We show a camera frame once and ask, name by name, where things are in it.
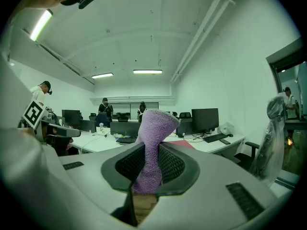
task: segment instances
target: man in white shirt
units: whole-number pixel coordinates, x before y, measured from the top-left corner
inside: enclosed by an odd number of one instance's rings
[[[49,92],[50,89],[51,89],[50,82],[44,81],[40,85],[30,89],[30,92],[33,94],[33,98],[36,99],[42,106],[44,106],[45,94],[47,93],[51,94],[51,92]]]
[[[295,119],[297,118],[296,113],[295,113],[295,110],[296,110],[295,98],[291,94],[291,90],[289,87],[286,87],[284,91],[285,91],[286,96],[288,97],[287,103],[286,103],[288,119]]]

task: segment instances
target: ceiling pipe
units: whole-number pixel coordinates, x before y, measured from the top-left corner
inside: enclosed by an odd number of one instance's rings
[[[210,25],[208,26],[207,30],[205,31],[205,33],[203,34],[201,40],[197,43],[197,45],[195,46],[193,52],[190,54],[188,60],[186,61],[186,63],[182,66],[182,68],[179,70],[179,74],[182,73],[182,71],[185,69],[185,67],[188,65],[188,63],[190,62],[190,60],[193,58],[193,56],[195,55],[195,53],[197,52],[197,50],[200,48],[200,46],[202,45],[203,41],[206,39],[206,37],[208,36],[208,34],[210,33],[210,31],[212,30],[212,28],[214,27],[214,25],[216,24],[216,22],[218,21],[218,19],[221,17],[221,15],[223,14],[223,12],[225,11],[226,7],[228,6],[230,0],[224,0],[221,8],[219,9],[218,13],[216,14],[215,18],[212,20],[212,22],[210,23]],[[175,76],[173,82],[175,82],[178,78],[178,74]]]
[[[179,70],[181,69],[182,65],[184,64],[186,58],[188,57],[189,53],[191,52],[191,50],[193,49],[193,47],[195,46],[195,43],[197,42],[197,40],[199,39],[203,29],[205,28],[205,26],[207,25],[208,21],[211,19],[214,11],[216,10],[218,4],[219,4],[220,0],[213,0],[210,8],[208,9],[205,18],[203,19],[200,27],[198,28],[192,42],[190,43],[190,45],[188,46],[187,51],[185,52],[183,58],[181,59],[181,62],[179,63],[174,75],[172,76],[171,82],[173,82],[174,78],[177,78],[177,73],[179,72]]]

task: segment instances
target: black keyboard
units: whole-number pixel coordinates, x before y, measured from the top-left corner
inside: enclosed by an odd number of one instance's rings
[[[214,142],[214,141],[217,141],[217,140],[220,140],[220,139],[224,139],[226,137],[228,137],[228,136],[224,135],[224,134],[217,134],[217,135],[214,135],[214,136],[204,137],[203,140],[210,143],[210,142]]]
[[[136,141],[136,138],[131,138],[131,137],[122,137],[116,140],[116,142],[125,143],[125,144],[134,143],[135,141]]]

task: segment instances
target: red paper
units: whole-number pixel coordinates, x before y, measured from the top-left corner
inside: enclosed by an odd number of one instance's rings
[[[183,146],[183,147],[195,149],[195,148],[193,148],[193,146],[192,146],[190,143],[188,143],[186,140],[176,140],[176,141],[168,141],[168,142],[169,142],[169,143],[176,144],[176,145],[180,145],[180,146]]]

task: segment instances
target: white ceiling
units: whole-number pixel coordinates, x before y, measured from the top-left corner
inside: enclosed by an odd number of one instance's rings
[[[69,61],[82,77],[162,69],[169,80],[213,0],[95,0],[85,9],[59,5],[38,42]],[[41,11],[27,10],[17,26],[32,31]]]

